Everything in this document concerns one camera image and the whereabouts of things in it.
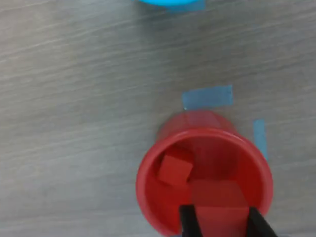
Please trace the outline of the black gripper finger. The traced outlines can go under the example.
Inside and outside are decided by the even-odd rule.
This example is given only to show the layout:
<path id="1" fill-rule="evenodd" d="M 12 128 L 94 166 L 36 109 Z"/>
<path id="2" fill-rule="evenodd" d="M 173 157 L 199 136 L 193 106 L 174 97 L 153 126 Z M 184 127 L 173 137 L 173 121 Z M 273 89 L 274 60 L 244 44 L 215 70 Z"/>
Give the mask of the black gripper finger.
<path id="1" fill-rule="evenodd" d="M 179 207 L 179 215 L 182 226 L 182 237 L 202 237 L 193 205 L 181 205 Z"/>
<path id="2" fill-rule="evenodd" d="M 275 231 L 255 207 L 249 208 L 248 237 L 277 237 Z"/>

